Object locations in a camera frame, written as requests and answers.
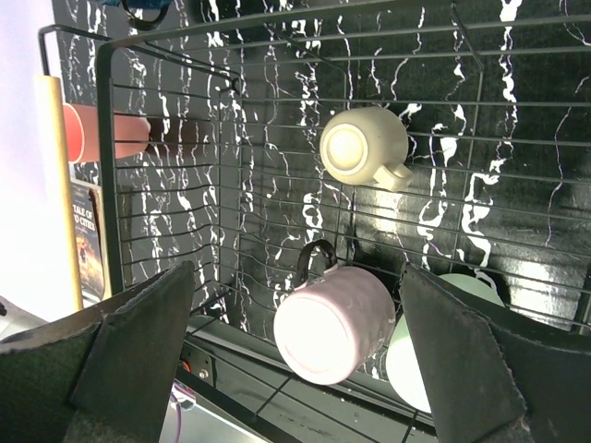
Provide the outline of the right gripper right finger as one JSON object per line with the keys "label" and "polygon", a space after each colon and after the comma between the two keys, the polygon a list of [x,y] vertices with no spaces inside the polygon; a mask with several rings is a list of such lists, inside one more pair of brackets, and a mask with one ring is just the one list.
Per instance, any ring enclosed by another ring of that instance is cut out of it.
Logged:
{"label": "right gripper right finger", "polygon": [[587,442],[590,339],[412,264],[399,294],[441,442]]}

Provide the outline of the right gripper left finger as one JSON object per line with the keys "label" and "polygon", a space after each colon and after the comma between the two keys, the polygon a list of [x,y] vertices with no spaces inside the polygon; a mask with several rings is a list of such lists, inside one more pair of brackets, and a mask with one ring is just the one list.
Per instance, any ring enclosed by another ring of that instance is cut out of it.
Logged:
{"label": "right gripper left finger", "polygon": [[184,261],[3,339],[2,441],[158,441],[194,291]]}

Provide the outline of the pink cup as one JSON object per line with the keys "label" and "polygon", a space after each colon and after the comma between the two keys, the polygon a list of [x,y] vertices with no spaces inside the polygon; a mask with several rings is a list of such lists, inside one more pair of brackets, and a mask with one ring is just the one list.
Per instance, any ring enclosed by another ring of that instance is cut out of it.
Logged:
{"label": "pink cup", "polygon": [[[97,162],[100,159],[99,122],[95,107],[83,104],[63,104],[66,145],[70,163]],[[147,118],[114,116],[115,157],[133,156],[146,150],[151,125]]]}

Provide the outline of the dark blue mug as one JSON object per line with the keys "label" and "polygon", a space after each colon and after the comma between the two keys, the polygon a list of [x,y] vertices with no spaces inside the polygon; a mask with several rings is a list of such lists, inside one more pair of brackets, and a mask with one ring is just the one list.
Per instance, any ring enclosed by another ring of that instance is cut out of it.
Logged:
{"label": "dark blue mug", "polygon": [[165,19],[171,0],[100,0],[101,6],[121,10],[131,29],[151,31],[157,29]]}

